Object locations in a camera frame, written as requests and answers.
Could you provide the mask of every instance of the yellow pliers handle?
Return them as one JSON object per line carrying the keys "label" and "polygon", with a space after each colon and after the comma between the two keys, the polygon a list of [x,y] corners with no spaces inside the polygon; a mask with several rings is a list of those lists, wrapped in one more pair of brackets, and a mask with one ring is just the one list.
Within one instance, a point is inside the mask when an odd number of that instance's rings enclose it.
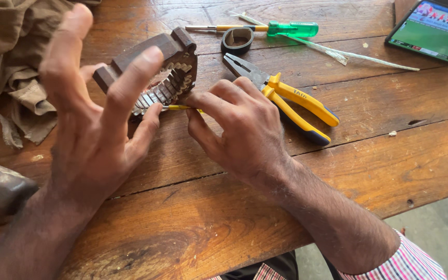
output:
{"label": "yellow pliers handle", "polygon": [[324,106],[321,102],[307,93],[280,82],[280,78],[281,73],[277,73],[276,76],[271,75],[267,85],[273,88],[277,94],[286,97],[311,111],[328,125],[335,127],[340,123],[338,116],[335,115],[330,109],[326,108],[326,106]]}
{"label": "yellow pliers handle", "polygon": [[271,76],[269,78],[269,83],[262,89],[264,96],[278,107],[281,118],[293,125],[304,137],[308,138],[316,145],[328,145],[331,142],[331,139],[300,117],[288,104],[286,104],[278,93],[281,92],[282,96],[302,105],[307,110],[312,111],[321,120],[331,126],[339,124],[338,117],[310,95],[279,82],[280,77],[281,73],[278,73],[276,76]]}

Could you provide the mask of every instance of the white cable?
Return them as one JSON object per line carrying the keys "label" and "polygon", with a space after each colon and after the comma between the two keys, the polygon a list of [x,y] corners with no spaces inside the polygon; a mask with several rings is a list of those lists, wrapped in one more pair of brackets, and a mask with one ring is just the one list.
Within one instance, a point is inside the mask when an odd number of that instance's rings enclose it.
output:
{"label": "white cable", "polygon": [[[257,20],[252,19],[252,18],[249,17],[249,16],[245,16],[245,15],[243,15],[243,14],[236,13],[236,12],[233,12],[233,11],[230,11],[230,12],[234,13],[235,16],[238,16],[238,17],[240,17],[240,18],[246,20],[247,22],[252,22],[252,23],[255,23],[256,25],[266,25],[266,24],[264,24],[264,23],[262,23],[262,22],[259,22],[259,21],[257,21]],[[329,51],[329,52],[333,52],[333,53],[337,53],[337,54],[341,54],[341,55],[346,55],[346,56],[352,56],[352,57],[356,57],[356,58],[367,59],[367,60],[370,60],[370,61],[373,61],[373,62],[381,63],[381,64],[384,64],[384,65],[387,65],[387,66],[391,66],[391,67],[395,67],[395,68],[401,68],[401,69],[412,70],[412,71],[419,71],[419,68],[413,68],[413,67],[402,66],[402,65],[395,64],[395,63],[386,62],[386,61],[381,60],[381,59],[372,58],[372,57],[369,57],[369,56],[364,56],[364,55],[355,54],[355,53],[351,53],[351,52],[345,52],[345,51],[335,50],[335,49],[332,49],[332,48],[327,48],[327,47],[321,46],[321,45],[319,45],[319,44],[316,44],[316,43],[313,43],[313,42],[309,42],[309,41],[305,41],[305,40],[302,40],[302,39],[299,39],[299,38],[296,38],[296,37],[289,37],[289,36],[286,36],[286,35],[283,35],[283,36],[288,37],[288,38],[290,38],[290,39],[293,39],[293,40],[295,40],[295,41],[304,43],[304,44],[306,44],[307,46],[309,46],[309,47],[311,47],[311,48],[314,48],[315,50],[320,50],[320,49],[321,49],[321,50],[324,50],[324,51],[326,51],[326,52]]]}

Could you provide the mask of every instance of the green screwdriver handle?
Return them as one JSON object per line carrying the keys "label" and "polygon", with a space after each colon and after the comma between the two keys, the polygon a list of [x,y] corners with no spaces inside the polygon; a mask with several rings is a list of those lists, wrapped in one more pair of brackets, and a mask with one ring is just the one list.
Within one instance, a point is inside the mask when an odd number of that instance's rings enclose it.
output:
{"label": "green screwdriver handle", "polygon": [[280,24],[272,20],[269,22],[267,36],[286,35],[292,37],[314,37],[319,31],[319,25],[315,22],[290,22]]}

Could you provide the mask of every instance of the wooden table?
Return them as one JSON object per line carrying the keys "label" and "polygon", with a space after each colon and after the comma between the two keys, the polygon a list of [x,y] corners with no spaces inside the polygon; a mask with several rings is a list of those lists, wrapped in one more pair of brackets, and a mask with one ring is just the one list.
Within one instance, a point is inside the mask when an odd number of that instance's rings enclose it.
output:
{"label": "wooden table", "polygon": [[[264,22],[315,21],[320,32],[314,42],[421,68],[409,72],[354,58],[343,66],[297,42],[264,34],[256,35],[244,55],[264,71],[282,72],[284,82],[340,117],[340,125],[329,128],[292,104],[333,139],[325,148],[286,127],[290,155],[333,187],[381,218],[448,197],[448,66],[383,46],[394,23],[392,0],[104,1],[93,10],[82,64],[109,63],[124,49],[177,26],[239,23],[228,10]],[[221,63],[221,33],[192,36],[199,55],[194,91],[218,79],[233,80]],[[103,105],[99,87],[90,82],[88,88]],[[312,242],[288,213],[211,162],[186,125],[182,111],[162,114],[149,156],[87,226],[61,279],[201,279]],[[393,130],[397,136],[389,137]],[[40,146],[25,142],[17,151],[4,145],[0,129],[0,165],[43,184],[55,137],[56,129]]]}

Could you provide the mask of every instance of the screwdriver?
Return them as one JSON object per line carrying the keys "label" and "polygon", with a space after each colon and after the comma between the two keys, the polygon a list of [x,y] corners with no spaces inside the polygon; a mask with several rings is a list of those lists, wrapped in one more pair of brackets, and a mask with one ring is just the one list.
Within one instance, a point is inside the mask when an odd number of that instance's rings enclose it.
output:
{"label": "screwdriver", "polygon": [[315,22],[290,22],[281,24],[275,20],[269,25],[187,25],[186,30],[216,30],[226,31],[233,27],[249,27],[253,31],[267,32],[267,36],[286,35],[292,37],[314,37],[319,31],[319,25]]}
{"label": "screwdriver", "polygon": [[186,109],[190,109],[192,107],[190,106],[186,106],[186,105],[169,105],[169,106],[163,106],[162,109],[167,109],[167,110],[186,110]]}

